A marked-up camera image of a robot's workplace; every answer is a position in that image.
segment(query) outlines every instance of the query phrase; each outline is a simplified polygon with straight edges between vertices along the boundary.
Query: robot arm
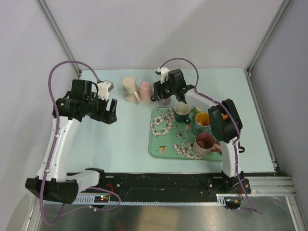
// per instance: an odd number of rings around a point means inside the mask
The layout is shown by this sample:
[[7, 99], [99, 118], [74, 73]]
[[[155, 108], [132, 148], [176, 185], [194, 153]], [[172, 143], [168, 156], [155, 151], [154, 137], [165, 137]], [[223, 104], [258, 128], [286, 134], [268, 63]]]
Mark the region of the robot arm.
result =
[[[210, 116], [210, 126], [214, 137], [220, 142], [223, 155], [223, 177], [228, 179], [228, 182], [233, 182], [232, 179], [236, 179], [235, 171], [235, 153], [233, 148], [233, 142], [237, 139], [237, 133], [235, 127], [229, 118], [223, 119], [222, 114], [226, 112], [221, 108], [221, 106], [214, 104], [209, 99], [198, 95], [193, 85], [186, 85], [183, 73], [181, 70], [172, 70], [166, 74], [166, 68], [161, 68], [161, 72], [157, 70], [157, 74], [163, 74], [163, 80], [155, 82], [154, 94], [152, 101], [166, 99], [171, 95], [175, 95], [178, 101], [188, 103], [190, 105], [196, 106], [202, 111], [208, 112]], [[231, 113], [232, 117], [235, 119], [238, 128], [242, 129], [242, 122], [239, 118], [237, 110], [232, 100], [227, 99], [222, 102], [224, 106]]]
[[[69, 98], [60, 98], [56, 101], [60, 113], [60, 130], [45, 182], [44, 200], [71, 204], [79, 192], [99, 183], [100, 175], [103, 173], [100, 169], [90, 168], [73, 176], [66, 175], [68, 155], [82, 118], [90, 116], [106, 124], [112, 124], [117, 120], [115, 99], [111, 101], [110, 110], [106, 110], [113, 83], [108, 81], [98, 83], [96, 93], [91, 91], [92, 84], [91, 81], [75, 79], [71, 91], [66, 94]], [[56, 118], [53, 119], [51, 138], [37, 176], [26, 181], [26, 188], [38, 198], [55, 129]]]

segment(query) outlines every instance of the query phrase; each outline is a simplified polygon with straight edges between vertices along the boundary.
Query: mug handle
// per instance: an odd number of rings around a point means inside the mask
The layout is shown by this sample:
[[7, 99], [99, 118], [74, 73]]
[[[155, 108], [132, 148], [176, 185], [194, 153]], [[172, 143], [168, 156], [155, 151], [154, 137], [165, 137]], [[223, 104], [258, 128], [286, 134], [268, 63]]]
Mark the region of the mug handle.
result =
[[191, 119], [189, 118], [189, 116], [184, 120], [184, 124], [190, 124], [191, 123]]
[[213, 148], [211, 149], [210, 152], [220, 153], [221, 152], [221, 146], [217, 143], [214, 143]]
[[135, 95], [135, 97], [136, 97], [138, 103], [140, 103], [140, 102], [141, 102], [141, 99], [140, 99], [140, 96], [139, 96], [138, 92], [133, 91], [133, 93], [134, 93], [134, 95]]

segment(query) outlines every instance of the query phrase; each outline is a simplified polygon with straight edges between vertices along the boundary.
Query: white table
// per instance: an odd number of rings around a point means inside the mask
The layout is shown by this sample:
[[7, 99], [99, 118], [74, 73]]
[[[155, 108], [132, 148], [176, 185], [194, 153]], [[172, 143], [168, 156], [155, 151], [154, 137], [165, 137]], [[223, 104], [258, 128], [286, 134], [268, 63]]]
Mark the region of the white table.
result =
[[[187, 84], [195, 84], [193, 69], [182, 69]], [[109, 99], [115, 98], [118, 121], [112, 125], [83, 118], [73, 142], [67, 171], [78, 172], [88, 167], [106, 172], [122, 173], [212, 173], [221, 172], [222, 162], [200, 160], [155, 159], [149, 154], [149, 134], [152, 110], [157, 103], [127, 103], [124, 100], [122, 80], [134, 77], [137, 84], [153, 83], [159, 76], [152, 69], [97, 70], [101, 80], [109, 80], [115, 88]], [[274, 168], [257, 117], [252, 96], [243, 69], [199, 69], [198, 89], [216, 99], [234, 101], [243, 123], [239, 154], [244, 172], [273, 172]], [[91, 71], [82, 72], [82, 79], [95, 82]]]

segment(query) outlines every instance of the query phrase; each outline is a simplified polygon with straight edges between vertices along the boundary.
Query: white wall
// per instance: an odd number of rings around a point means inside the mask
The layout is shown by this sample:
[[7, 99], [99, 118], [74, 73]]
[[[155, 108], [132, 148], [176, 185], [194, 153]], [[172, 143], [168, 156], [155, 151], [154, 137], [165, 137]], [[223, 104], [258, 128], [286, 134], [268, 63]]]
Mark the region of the white wall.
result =
[[247, 67], [281, 2], [47, 0], [75, 58], [97, 69], [157, 68], [173, 57]]
[[252, 72], [279, 164], [308, 217], [308, 1], [291, 5]]
[[[48, 74], [66, 58], [34, 0], [2, 1], [0, 31], [0, 230], [19, 231], [30, 202], [26, 178], [36, 175], [50, 137]], [[56, 72], [56, 97], [73, 77], [70, 65]]]

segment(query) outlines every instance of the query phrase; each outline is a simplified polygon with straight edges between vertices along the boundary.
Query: green tray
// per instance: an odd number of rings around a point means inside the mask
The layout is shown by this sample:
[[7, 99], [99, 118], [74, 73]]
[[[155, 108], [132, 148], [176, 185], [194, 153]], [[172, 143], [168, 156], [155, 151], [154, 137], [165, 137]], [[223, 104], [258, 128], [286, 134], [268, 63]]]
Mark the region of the green tray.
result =
[[174, 119], [172, 108], [153, 110], [149, 142], [151, 156], [160, 159], [222, 161], [219, 153], [196, 156], [192, 149], [195, 138], [191, 125], [179, 124]]

